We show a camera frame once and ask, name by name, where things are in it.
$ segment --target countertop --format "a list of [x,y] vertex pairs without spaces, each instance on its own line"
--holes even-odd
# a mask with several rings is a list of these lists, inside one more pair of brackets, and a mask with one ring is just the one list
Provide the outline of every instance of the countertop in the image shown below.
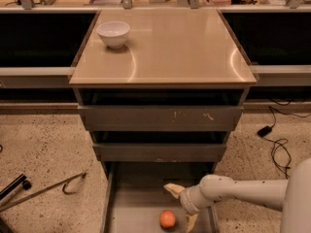
[[[100,23],[127,22],[129,39],[112,50],[96,34]],[[252,85],[256,79],[216,9],[101,11],[70,84]]]

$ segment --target cabinet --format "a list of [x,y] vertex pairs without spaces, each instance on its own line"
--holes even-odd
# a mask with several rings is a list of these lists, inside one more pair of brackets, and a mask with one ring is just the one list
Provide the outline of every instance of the cabinet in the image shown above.
[[[111,9],[94,28],[108,20],[130,25],[128,42],[110,50],[93,30],[70,77],[109,180],[104,228],[137,232],[139,218],[142,231],[162,232],[156,215],[173,208],[183,232],[163,185],[213,172],[256,79],[214,9]],[[211,209],[201,217],[198,227],[214,221]]]

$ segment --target drawer front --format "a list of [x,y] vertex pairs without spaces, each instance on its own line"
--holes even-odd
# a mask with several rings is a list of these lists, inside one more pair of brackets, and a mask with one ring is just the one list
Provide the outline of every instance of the drawer front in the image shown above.
[[80,106],[88,131],[232,131],[242,107]]
[[101,161],[218,162],[225,145],[93,144]]

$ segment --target white bowl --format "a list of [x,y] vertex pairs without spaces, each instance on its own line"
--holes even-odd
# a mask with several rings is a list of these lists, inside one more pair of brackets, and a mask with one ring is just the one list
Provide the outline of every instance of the white bowl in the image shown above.
[[118,49],[128,39],[129,25],[122,21],[109,21],[100,24],[96,32],[100,39],[111,49]]

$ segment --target power cord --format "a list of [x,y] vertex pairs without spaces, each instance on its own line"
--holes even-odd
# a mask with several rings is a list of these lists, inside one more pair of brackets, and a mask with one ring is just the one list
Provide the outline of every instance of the power cord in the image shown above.
[[[269,106],[268,108],[269,108],[269,110],[270,110],[270,112],[272,113],[273,118],[274,118],[273,124],[272,124],[271,126],[268,126],[268,125],[267,125],[267,126],[264,126],[261,130],[258,131],[257,134],[258,134],[261,138],[263,138],[265,141],[268,141],[268,142],[273,143],[273,148],[272,148],[272,150],[271,150],[271,157],[272,157],[272,160],[273,160],[275,166],[285,175],[285,178],[288,179],[288,178],[290,177],[290,176],[288,175],[288,170],[291,169],[290,164],[291,164],[291,162],[292,162],[292,157],[291,157],[289,151],[287,150],[287,148],[285,147],[285,144],[286,144],[289,140],[283,138],[283,139],[279,139],[279,140],[277,140],[277,141],[273,141],[273,140],[270,140],[270,139],[265,138],[265,136],[268,135],[270,132],[272,132],[272,129],[273,129],[273,127],[274,127],[275,124],[276,124],[275,112],[277,112],[277,113],[279,113],[279,114],[282,114],[282,115],[285,115],[285,116],[294,116],[294,117],[300,117],[300,118],[310,117],[311,114],[308,114],[308,115],[305,115],[305,116],[301,116],[301,115],[292,114],[292,113],[283,113],[283,112],[280,112],[279,110],[277,110],[277,109],[275,109],[275,108],[273,108],[273,107],[271,107],[271,106]],[[287,164],[284,165],[284,166],[280,165],[279,162],[276,160],[276,157],[275,157],[275,154],[276,154],[277,150],[279,150],[279,149],[283,150],[283,151],[287,154],[287,156],[288,156],[288,158],[289,158]]]

